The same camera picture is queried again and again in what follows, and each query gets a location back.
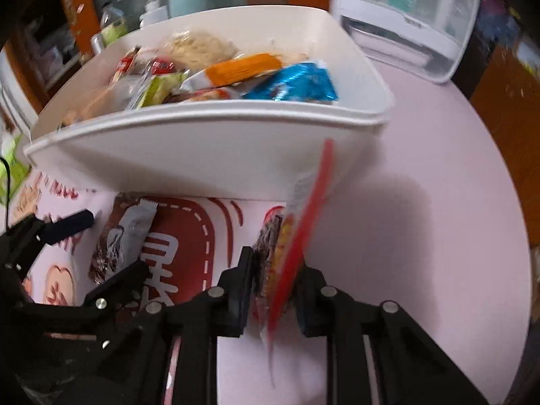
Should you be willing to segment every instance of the blue snack package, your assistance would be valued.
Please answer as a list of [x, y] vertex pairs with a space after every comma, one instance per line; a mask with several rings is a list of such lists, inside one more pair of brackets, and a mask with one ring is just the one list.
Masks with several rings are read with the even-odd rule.
[[326, 69], [302, 62], [279, 70], [244, 95], [248, 100], [333, 101], [338, 95]]

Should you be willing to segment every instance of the white plastic bin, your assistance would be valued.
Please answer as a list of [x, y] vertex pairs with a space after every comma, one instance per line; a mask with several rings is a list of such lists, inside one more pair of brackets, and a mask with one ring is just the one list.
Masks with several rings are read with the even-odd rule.
[[[57, 131], [69, 105], [105, 85], [135, 45], [155, 47], [174, 32], [204, 29], [244, 53], [307, 53], [322, 59], [335, 105], [207, 101], [114, 113]], [[336, 141], [337, 181], [365, 133], [387, 122], [393, 96], [373, 65], [325, 11], [243, 6], [173, 18], [124, 36], [87, 63], [39, 115], [29, 160], [56, 178], [98, 190], [284, 200], [314, 165], [325, 138]]]

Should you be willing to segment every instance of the wooden cabinet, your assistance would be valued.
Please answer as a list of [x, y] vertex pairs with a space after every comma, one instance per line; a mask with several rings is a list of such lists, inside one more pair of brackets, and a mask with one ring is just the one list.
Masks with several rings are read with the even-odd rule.
[[471, 103], [514, 180], [529, 242], [540, 244], [540, 83], [512, 51], [497, 47]]

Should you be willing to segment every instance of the screw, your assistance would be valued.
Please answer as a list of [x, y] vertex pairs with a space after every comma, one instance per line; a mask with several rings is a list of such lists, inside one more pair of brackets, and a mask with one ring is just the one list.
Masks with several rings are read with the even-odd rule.
[[338, 291], [333, 286], [323, 286], [321, 288], [321, 294], [325, 297], [335, 297], [338, 294]]
[[221, 288], [220, 286], [213, 286], [208, 290], [208, 295], [213, 299], [218, 299], [223, 294], [225, 294], [225, 289]]
[[161, 311], [161, 303], [158, 303], [156, 301], [151, 301], [147, 304], [145, 310], [149, 314], [157, 314], [159, 311]]
[[107, 307], [107, 300], [105, 300], [105, 299], [97, 299], [96, 300], [96, 307], [98, 309], [105, 309]]
[[395, 301], [389, 300], [382, 304], [382, 309], [388, 314], [395, 314], [400, 307]]

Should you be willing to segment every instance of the bottle with green label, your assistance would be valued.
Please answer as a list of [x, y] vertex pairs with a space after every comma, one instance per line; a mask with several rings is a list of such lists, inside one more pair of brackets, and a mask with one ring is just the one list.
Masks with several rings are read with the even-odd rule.
[[103, 5], [103, 15], [100, 23], [105, 47], [128, 33], [128, 25], [124, 13], [114, 7], [111, 1]]

